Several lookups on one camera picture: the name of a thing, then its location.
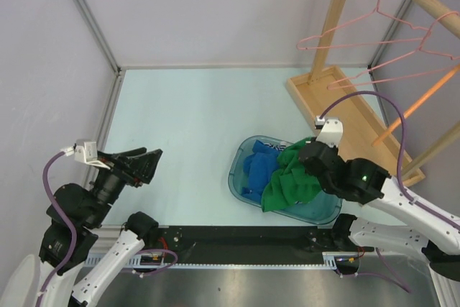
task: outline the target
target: blue cloth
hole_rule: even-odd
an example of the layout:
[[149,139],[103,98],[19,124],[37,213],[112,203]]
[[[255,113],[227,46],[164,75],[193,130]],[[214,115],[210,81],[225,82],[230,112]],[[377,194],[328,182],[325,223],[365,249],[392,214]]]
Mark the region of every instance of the blue cloth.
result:
[[241,195],[260,203],[272,173],[279,168],[276,159],[280,151],[257,140],[252,147],[252,152],[254,154],[244,159],[243,171],[248,175],[248,183],[247,188],[243,187]]

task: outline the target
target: light blue plastic container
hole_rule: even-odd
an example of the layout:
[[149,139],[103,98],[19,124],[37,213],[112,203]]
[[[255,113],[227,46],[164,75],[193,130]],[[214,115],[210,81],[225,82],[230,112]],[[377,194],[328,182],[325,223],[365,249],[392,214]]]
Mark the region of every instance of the light blue plastic container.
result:
[[[246,157],[253,154],[252,147],[256,140],[274,145],[279,145],[281,142],[279,139],[265,136],[253,136],[242,142],[231,165],[229,187],[233,195],[240,201],[261,207],[259,203],[242,196],[243,187],[247,187],[247,175],[243,172],[243,162]],[[341,207],[342,200],[340,198],[320,192],[310,203],[299,203],[284,210],[273,212],[292,217],[293,219],[320,225],[330,223],[336,219],[340,214]]]

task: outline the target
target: wooden tray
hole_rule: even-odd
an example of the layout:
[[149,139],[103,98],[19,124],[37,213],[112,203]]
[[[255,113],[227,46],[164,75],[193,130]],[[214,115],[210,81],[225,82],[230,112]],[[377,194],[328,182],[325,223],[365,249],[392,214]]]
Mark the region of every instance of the wooden tray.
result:
[[[327,106],[338,98],[356,91],[355,87],[345,89],[327,90],[327,85],[333,81],[346,78],[338,66],[323,69],[321,77],[312,84],[308,84],[309,73],[293,77],[287,81],[286,87],[294,99],[303,116],[312,129],[314,117],[320,115]],[[349,81],[342,81],[341,86],[350,86]],[[370,108],[369,104],[361,97],[355,96],[337,105],[329,113],[329,116],[337,116],[344,124],[344,136],[342,137],[339,153],[344,160],[357,157],[367,158],[396,175],[397,154],[400,143],[391,134],[382,144],[372,147],[375,138],[386,130],[386,126]],[[405,167],[412,159],[404,152]],[[422,179],[425,175],[420,169],[412,173],[404,184],[408,187]]]

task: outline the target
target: wooden rack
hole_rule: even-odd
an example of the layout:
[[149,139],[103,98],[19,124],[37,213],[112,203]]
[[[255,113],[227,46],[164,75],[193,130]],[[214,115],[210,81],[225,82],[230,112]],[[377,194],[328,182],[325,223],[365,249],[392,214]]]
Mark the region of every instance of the wooden rack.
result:
[[[345,1],[331,0],[323,26],[323,36],[318,43],[319,47],[331,45],[334,31],[327,34],[325,32],[336,27],[339,23]],[[435,19],[452,11],[439,0],[413,1]],[[439,22],[448,31],[460,38],[460,17],[458,15],[444,17]],[[311,72],[293,77],[287,82],[287,89],[312,127],[314,116],[321,114],[336,99],[356,91],[349,81],[340,82],[341,86],[347,86],[347,88],[327,89],[329,83],[345,78],[338,66],[325,68],[328,51],[328,48],[316,50]],[[329,115],[338,116],[346,128],[339,148],[341,156],[345,160],[364,157],[381,165],[393,175],[396,173],[400,144],[391,134],[383,140],[382,144],[375,147],[371,146],[372,142],[387,128],[361,96],[355,96],[342,102]],[[459,137],[460,122],[414,160],[405,152],[402,164],[405,185],[411,186],[424,179],[425,175],[420,170],[420,166]]]

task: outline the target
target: plastic bin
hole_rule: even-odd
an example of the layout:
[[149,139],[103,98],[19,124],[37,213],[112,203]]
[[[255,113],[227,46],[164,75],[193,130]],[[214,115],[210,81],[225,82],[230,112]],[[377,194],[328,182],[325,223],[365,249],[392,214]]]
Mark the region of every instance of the plastic bin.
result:
[[[274,145],[281,142],[279,139],[265,136],[253,136],[242,142],[231,165],[229,187],[233,195],[240,201],[261,207],[259,203],[242,196],[243,187],[247,187],[247,175],[243,172],[243,162],[246,157],[253,154],[252,147],[256,140]],[[340,198],[320,192],[310,203],[299,203],[284,210],[273,212],[312,224],[327,224],[337,218],[341,207],[342,200]]]

